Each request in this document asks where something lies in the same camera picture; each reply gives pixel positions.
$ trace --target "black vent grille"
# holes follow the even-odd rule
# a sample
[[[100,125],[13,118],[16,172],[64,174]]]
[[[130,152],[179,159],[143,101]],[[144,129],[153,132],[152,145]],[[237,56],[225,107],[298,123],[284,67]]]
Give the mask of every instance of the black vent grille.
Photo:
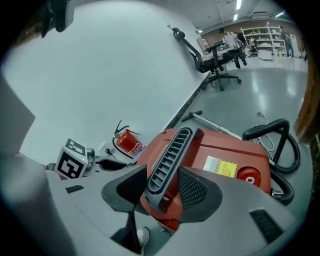
[[[168,177],[174,171],[176,164],[191,137],[192,132],[189,128],[182,128],[176,133],[150,175],[148,189],[152,193],[159,194],[162,192],[168,181]]]

